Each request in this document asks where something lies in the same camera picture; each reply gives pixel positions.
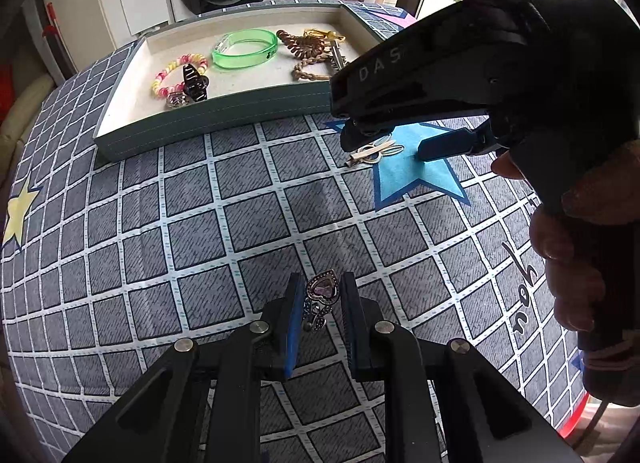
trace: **human hand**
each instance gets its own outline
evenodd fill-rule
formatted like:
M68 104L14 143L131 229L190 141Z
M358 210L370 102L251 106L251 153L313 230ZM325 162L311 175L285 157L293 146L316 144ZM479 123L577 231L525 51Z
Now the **human hand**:
M509 153L498 157L491 169L510 179L524 177ZM617 149L600 167L587 172L562 196L568 216L594 224L626 224L640 219L640 140ZM554 314L572 331L593 329L593 304L602 300L605 284L598 270L578 259L564 224L540 205L531 217L533 249L546 259L549 291L556 297Z

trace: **black hair clip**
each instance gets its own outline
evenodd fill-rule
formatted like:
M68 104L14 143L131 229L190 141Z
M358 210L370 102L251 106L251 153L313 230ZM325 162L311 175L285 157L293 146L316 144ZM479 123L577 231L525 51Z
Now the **black hair clip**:
M200 75L192 64L183 66L182 78L184 79L184 94L191 100L201 102L207 99L209 79L205 75Z

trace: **checkered tablecloth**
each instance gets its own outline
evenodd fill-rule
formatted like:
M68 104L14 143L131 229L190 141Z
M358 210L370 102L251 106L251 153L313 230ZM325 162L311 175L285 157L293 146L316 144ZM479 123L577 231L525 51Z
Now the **checkered tablecloth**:
M432 341L468 338L554 426L568 416L583 393L568 362L576 337L553 318L526 184L496 177L490 157L458 157L470 207L417 188L374 211L372 170L342 166L328 114L107 163L92 133L131 49L46 100L12 192L27 180L41 188L22 249L2 250L2 323L20 397L54 461L167 345L222 339L257 318L291 271L354 271L385 318ZM536 271L528 307L516 262ZM271 462L383 460L383 385L350 379L341 327L336 309L324 331L303 335L293 378L264 382Z

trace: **green wristband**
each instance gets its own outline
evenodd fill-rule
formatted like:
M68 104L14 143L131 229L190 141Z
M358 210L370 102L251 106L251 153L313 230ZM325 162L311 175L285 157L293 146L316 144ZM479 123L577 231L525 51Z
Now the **green wristband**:
M264 44L264 48L244 55L225 55L225 51L239 42L260 42ZM211 55L213 63L218 67L239 69L257 66L268 61L276 54L277 47L278 38L271 31L265 29L243 29L225 35Z

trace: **beaded bracelet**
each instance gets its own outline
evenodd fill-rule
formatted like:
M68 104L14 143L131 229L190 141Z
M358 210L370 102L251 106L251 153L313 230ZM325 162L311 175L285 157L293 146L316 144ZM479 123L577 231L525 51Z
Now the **beaded bracelet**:
M156 75L156 79L151 84L151 90L155 96L158 96L159 98L166 98L169 93L179 93L184 90L184 82L180 82L179 84L168 88L161 88L160 86L162 81L169 73L171 73L171 71L177 69L179 66L190 63L197 67L198 74L200 75L204 75L205 71L209 68L207 58L200 53L191 53L189 55L182 55L181 57L178 57L173 62L169 62L168 66Z

